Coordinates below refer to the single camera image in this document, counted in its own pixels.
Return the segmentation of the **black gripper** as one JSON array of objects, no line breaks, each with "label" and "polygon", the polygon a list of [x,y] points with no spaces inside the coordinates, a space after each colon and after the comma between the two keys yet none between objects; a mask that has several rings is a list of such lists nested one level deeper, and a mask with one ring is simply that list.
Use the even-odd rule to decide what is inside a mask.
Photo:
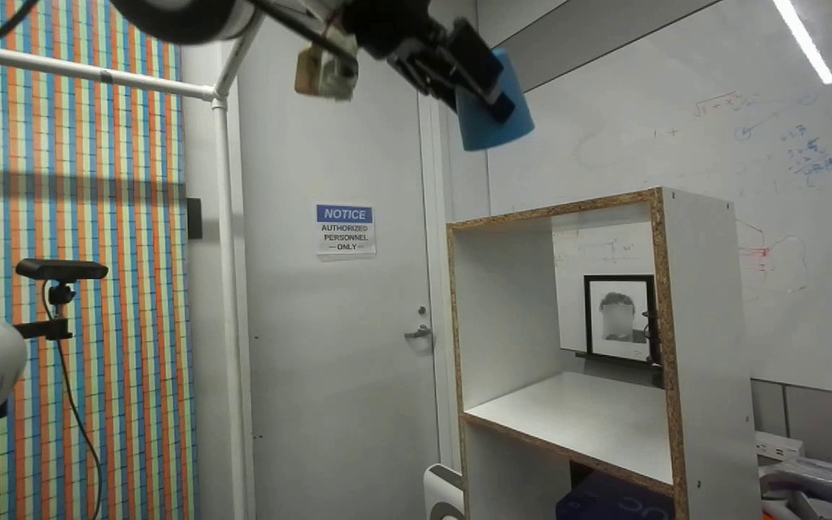
[{"label": "black gripper", "polygon": [[460,113],[479,106],[505,124],[513,113],[500,87],[505,67],[466,17],[441,25],[427,7],[431,0],[350,0],[340,25],[421,95],[455,95]]}]

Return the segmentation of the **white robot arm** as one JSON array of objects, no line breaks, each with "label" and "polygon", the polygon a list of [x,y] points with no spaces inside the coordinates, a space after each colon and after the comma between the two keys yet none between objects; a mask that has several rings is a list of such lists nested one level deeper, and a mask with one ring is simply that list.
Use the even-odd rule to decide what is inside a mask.
[{"label": "white robot arm", "polygon": [[182,46],[233,40],[250,14],[269,14],[340,64],[356,64],[353,50],[340,46],[347,37],[448,106],[466,93],[497,124],[516,113],[503,87],[505,64],[466,17],[450,25],[432,20],[431,0],[109,0],[109,7],[139,33]]}]

